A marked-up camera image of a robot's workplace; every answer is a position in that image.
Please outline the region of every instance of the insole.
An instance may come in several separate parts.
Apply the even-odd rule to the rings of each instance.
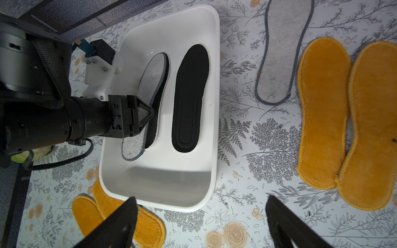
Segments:
[[[355,208],[377,210],[389,201],[397,169],[397,45],[374,42],[357,57],[349,79],[353,144],[337,188]]]
[[[269,0],[265,12],[266,48],[255,83],[256,98],[278,105],[291,93],[303,35],[314,0]]]
[[[192,46],[178,69],[172,119],[172,144],[179,152],[192,151],[199,140],[201,103],[210,63],[202,45]]]
[[[72,202],[73,216],[84,237],[87,237],[104,220],[95,201],[88,196],[78,196]]]
[[[297,170],[303,181],[315,188],[335,188],[345,158],[350,68],[349,55],[332,38],[311,42],[299,64],[303,122]]]
[[[109,217],[124,201],[108,196],[96,180],[93,195],[103,218]],[[138,220],[134,232],[134,240],[142,248],[160,248],[165,239],[164,224],[155,215],[138,206]]]
[[[137,97],[140,98],[144,103],[148,104],[150,107],[155,109],[155,117],[149,121],[141,131],[140,134],[127,137],[123,139],[123,144],[121,146],[121,154],[123,158],[127,161],[133,161],[139,158],[145,151],[145,144],[147,139],[147,134],[150,128],[150,141],[153,143],[156,132],[157,132],[157,118],[158,110],[160,108],[160,101],[162,97],[162,91],[164,89],[164,84],[167,81],[169,62],[168,57],[165,53],[159,53],[155,55],[147,65],[141,81],[139,82]],[[147,114],[146,111],[140,110],[139,119],[143,118]]]

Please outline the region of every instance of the leaf pattern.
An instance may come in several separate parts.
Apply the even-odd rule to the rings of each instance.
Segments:
[[[256,98],[255,82],[266,44],[264,15],[268,1],[169,0],[86,39],[104,39],[118,51],[129,30],[199,4],[211,5],[220,18],[216,183],[208,203],[193,213],[143,206],[164,222],[166,238],[162,248],[210,248],[209,232],[221,235],[230,222],[247,232],[244,247],[274,248],[264,210],[268,195],[275,195],[335,248],[397,248],[397,186],[390,203],[372,212],[349,206],[336,189],[308,186],[296,171],[302,121],[296,82],[290,98],[282,104],[263,105]],[[320,37],[338,40],[352,60],[370,42],[396,43],[396,14],[397,0],[314,0],[313,17],[298,56]],[[77,97],[87,87],[83,56],[76,49],[69,70],[72,95]],[[353,138],[351,123],[347,130],[348,149]],[[94,150],[84,160],[32,172],[17,248],[68,248],[82,240],[71,203],[80,194],[92,193],[98,177],[103,138],[92,137],[92,141]],[[35,163],[61,161],[86,150],[85,146],[59,144]],[[36,215],[41,207],[43,214]],[[140,248],[135,242],[133,247]],[[230,248],[227,242],[220,247]]]

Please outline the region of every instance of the gray felt insole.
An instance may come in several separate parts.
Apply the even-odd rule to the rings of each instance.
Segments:
[[[150,107],[166,74],[166,56],[164,53],[155,55],[147,65],[139,82],[137,97]],[[146,115],[146,112],[140,111],[138,115],[139,119],[141,119]],[[148,124],[143,127],[140,134],[123,139],[121,154],[125,160],[133,161],[143,154],[145,151],[147,127]]]
[[[266,49],[256,79],[260,102],[277,105],[290,97],[303,35],[314,0],[270,0],[265,13]]]

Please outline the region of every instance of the black insole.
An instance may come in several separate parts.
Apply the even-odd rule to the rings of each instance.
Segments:
[[[166,81],[168,78],[168,70],[170,68],[170,62],[168,60],[168,56],[164,54],[165,57],[165,67],[164,67],[164,77],[163,82],[160,84],[160,88],[158,88],[157,94],[154,97],[152,108],[154,109],[154,116],[148,123],[147,133],[146,133],[146,144],[145,149],[148,148],[151,144],[153,144],[154,139],[157,134],[157,119],[158,119],[158,111],[160,108],[161,97],[163,96],[164,87],[166,85]]]
[[[199,140],[201,103],[210,71],[207,50],[192,46],[178,69],[172,119],[172,144],[179,152],[192,151]]]

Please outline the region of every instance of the white plastic bracket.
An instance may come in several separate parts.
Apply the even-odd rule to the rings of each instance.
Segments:
[[[83,62],[87,64],[84,83],[88,85],[83,96],[107,102],[114,74],[123,71],[123,57],[116,52],[111,65],[99,56],[84,58]]]

